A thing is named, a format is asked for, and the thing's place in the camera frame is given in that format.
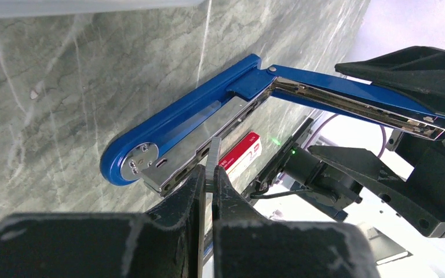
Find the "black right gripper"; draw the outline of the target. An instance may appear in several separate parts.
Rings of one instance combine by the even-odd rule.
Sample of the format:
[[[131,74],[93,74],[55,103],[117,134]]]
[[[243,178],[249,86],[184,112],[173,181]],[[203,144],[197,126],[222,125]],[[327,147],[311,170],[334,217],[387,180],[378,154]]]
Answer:
[[[339,63],[335,71],[445,113],[443,49],[411,46],[365,61]],[[314,145],[308,151],[377,195],[421,235],[445,237],[445,140],[428,141],[394,130],[387,149],[413,166],[407,182],[363,148]]]

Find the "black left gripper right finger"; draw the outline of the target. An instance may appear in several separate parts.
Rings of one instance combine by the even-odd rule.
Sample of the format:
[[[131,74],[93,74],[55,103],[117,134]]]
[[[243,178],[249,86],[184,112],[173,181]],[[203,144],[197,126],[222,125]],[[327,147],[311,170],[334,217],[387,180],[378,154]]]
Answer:
[[[340,222],[273,221],[213,173],[215,277],[378,277],[364,234]]]

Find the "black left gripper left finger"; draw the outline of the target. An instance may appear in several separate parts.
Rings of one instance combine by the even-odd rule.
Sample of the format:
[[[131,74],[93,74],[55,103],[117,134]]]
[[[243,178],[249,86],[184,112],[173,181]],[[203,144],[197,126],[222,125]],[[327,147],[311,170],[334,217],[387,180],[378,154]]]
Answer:
[[[205,168],[144,213],[20,213],[0,221],[0,277],[200,277]]]

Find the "red white staples box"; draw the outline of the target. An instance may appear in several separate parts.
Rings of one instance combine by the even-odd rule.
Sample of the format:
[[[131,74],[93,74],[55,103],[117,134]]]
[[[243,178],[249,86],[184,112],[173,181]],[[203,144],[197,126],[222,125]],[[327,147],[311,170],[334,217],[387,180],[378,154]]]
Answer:
[[[230,181],[237,179],[262,153],[259,134],[247,133],[226,155],[219,160]]]

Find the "blue black stapler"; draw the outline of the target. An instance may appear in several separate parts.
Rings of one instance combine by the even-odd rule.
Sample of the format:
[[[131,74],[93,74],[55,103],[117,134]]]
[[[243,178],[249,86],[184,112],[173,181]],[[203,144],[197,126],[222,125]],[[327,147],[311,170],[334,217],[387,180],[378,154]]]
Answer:
[[[388,126],[427,140],[445,139],[445,114],[412,97],[296,68],[260,67],[250,54],[140,125],[103,153],[100,170],[113,185],[142,180],[169,195],[208,153],[270,97]]]

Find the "grey staple strip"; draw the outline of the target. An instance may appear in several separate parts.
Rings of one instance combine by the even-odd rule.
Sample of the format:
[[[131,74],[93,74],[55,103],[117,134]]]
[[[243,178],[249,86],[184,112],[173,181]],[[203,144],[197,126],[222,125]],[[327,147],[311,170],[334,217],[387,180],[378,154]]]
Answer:
[[[220,146],[222,139],[221,137],[213,137],[210,142],[210,148],[207,155],[207,161],[205,166],[205,177],[206,177],[206,185],[205,191],[207,193],[214,193],[215,185],[214,185],[214,172],[220,160]]]

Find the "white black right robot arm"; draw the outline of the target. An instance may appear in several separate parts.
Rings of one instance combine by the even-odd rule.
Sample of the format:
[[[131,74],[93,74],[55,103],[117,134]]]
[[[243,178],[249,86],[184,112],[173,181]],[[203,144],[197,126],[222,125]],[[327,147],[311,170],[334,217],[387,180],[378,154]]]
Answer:
[[[271,94],[393,129],[399,136],[382,147],[413,172],[403,180],[363,148],[303,144],[311,126],[306,120],[255,179],[257,195],[285,173],[297,182],[292,193],[339,220],[367,188],[423,236],[445,237],[445,50],[412,46],[335,70],[341,77],[278,66]]]

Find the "clear plastic screw organizer box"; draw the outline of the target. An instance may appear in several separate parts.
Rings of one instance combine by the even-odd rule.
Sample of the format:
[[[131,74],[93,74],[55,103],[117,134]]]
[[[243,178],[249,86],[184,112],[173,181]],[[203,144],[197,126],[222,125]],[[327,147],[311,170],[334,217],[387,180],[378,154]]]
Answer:
[[[0,19],[196,6],[202,0],[1,0]]]

